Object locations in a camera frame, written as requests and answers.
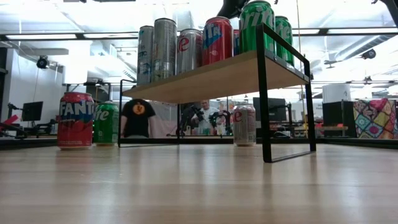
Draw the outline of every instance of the monitor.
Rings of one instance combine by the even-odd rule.
[[[287,121],[286,107],[284,107],[285,105],[285,99],[268,98],[269,121]],[[256,121],[261,121],[260,98],[253,98],[253,106],[256,109]]]
[[[43,101],[24,103],[22,121],[40,121],[42,119]]]

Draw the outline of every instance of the red fanta can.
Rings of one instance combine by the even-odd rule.
[[[94,102],[89,93],[66,92],[60,101],[58,147],[88,149],[93,141]]]
[[[230,58],[233,55],[233,29],[229,19],[221,16],[206,21],[203,30],[203,65]]]

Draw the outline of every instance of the fluorescent light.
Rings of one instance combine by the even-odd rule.
[[[6,35],[10,40],[39,40],[39,39],[76,39],[74,34],[30,34],[30,35]]]
[[[116,33],[116,34],[83,34],[86,38],[99,39],[99,38],[129,38],[138,37],[138,33]]]
[[[295,35],[299,34],[298,29],[292,30],[292,33]],[[300,29],[300,34],[317,34],[319,33],[319,29]]]
[[[390,28],[358,28],[358,29],[330,29],[328,34],[377,34],[398,32],[396,27]]]

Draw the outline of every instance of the colorful quilt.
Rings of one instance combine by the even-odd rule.
[[[354,103],[356,134],[359,138],[396,139],[396,102],[383,98],[380,100]]]

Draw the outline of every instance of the black t-shirt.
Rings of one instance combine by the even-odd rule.
[[[141,99],[130,100],[124,105],[122,115],[127,117],[124,137],[139,135],[149,138],[148,118],[154,116],[155,111],[148,102]]]

